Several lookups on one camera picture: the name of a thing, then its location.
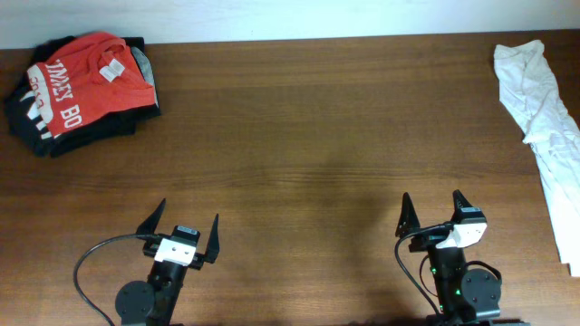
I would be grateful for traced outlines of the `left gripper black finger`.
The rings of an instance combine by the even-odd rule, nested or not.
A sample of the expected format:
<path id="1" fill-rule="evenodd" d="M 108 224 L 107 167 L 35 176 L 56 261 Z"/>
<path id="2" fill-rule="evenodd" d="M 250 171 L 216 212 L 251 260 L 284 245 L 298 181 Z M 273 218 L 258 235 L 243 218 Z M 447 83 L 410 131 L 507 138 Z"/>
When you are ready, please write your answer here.
<path id="1" fill-rule="evenodd" d="M 218 222 L 219 214 L 216 214 L 208 237 L 206 252 L 204 253 L 204 261 L 209 264 L 213 264 L 217 260 L 220 252 Z"/>
<path id="2" fill-rule="evenodd" d="M 154 235 L 165 209 L 167 200 L 163 198 L 155 210 L 137 227 L 136 235 Z"/>

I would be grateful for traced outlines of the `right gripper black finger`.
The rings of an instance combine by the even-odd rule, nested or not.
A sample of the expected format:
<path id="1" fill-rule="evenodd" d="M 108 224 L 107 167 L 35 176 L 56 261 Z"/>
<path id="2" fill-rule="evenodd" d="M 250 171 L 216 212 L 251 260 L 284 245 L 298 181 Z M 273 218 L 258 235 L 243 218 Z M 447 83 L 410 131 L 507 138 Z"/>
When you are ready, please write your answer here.
<path id="1" fill-rule="evenodd" d="M 405 235 L 413 233 L 420 228 L 421 224 L 412 203 L 411 196 L 408 192 L 405 192 L 402 196 L 401 213 L 395 235 L 399 238 L 403 238 Z"/>
<path id="2" fill-rule="evenodd" d="M 473 208 L 473 205 L 463 196 L 459 189 L 453 191 L 452 197 L 455 211 L 470 210 Z"/>

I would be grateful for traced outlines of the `red soccer t-shirt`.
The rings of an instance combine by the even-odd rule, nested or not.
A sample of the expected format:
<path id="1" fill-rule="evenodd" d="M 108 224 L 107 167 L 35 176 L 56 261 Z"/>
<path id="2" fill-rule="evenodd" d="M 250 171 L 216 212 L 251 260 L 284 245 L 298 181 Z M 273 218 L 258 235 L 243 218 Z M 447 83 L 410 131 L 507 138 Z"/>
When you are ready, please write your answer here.
<path id="1" fill-rule="evenodd" d="M 77 38 L 27 70 L 49 135 L 57 138 L 112 112 L 155 103 L 131 48 L 120 37 L 98 32 Z"/>

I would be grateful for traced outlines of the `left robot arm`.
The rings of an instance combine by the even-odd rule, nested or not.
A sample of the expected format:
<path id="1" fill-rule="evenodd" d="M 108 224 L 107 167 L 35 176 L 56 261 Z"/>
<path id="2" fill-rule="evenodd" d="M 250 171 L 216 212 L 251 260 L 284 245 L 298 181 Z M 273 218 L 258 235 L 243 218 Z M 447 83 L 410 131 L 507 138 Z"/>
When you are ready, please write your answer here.
<path id="1" fill-rule="evenodd" d="M 196 229 L 176 225 L 169 235 L 155 232 L 165 205 L 161 201 L 136 230 L 136 236 L 145 242 L 142 252 L 153 259 L 153 265 L 145 281 L 126 283 L 119 290 L 115 309 L 122 326 L 169 325 L 187 271 L 199 270 L 218 258 L 219 217 L 214 218 L 206 251 L 199 253 L 200 232 Z"/>

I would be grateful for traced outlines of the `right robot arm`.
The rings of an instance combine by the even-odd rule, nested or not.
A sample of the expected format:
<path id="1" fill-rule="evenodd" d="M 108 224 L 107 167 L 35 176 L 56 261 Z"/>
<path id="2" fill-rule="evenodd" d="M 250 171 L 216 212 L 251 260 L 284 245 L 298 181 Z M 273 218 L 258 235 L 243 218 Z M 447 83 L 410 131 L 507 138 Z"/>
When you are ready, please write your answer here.
<path id="1" fill-rule="evenodd" d="M 477 244 L 488 227 L 483 211 L 473 206 L 459 190 L 452 193 L 454 211 L 449 221 L 421 226 L 409 193 L 401 200 L 393 252 L 397 264 L 434 310 L 430 325 L 490 325 L 500 315 L 503 283 L 500 271 L 481 261 L 467 261 L 464 250 Z M 409 240 L 409 251 L 425 253 L 435 284 L 437 301 L 415 279 L 400 256 Z"/>

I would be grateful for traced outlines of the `white crumpled garment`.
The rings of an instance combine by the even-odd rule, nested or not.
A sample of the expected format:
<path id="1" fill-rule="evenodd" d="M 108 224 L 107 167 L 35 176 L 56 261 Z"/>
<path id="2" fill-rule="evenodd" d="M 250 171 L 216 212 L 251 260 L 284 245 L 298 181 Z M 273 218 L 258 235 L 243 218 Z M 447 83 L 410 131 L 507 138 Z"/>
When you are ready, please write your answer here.
<path id="1" fill-rule="evenodd" d="M 493 53 L 499 101 L 523 132 L 536 158 L 556 248 L 579 275 L 579 128 L 563 103 L 556 76 L 534 40 Z"/>

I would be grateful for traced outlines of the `black folded shirt white letters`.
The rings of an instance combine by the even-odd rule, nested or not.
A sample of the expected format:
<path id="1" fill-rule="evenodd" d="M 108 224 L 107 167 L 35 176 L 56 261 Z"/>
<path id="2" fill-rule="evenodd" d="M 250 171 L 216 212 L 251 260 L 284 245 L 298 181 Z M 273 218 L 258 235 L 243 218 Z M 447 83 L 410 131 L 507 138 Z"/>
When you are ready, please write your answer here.
<path id="1" fill-rule="evenodd" d="M 67 36 L 34 49 L 5 98 L 9 131 L 38 157 L 135 132 L 158 117 L 154 75 L 140 37 Z"/>

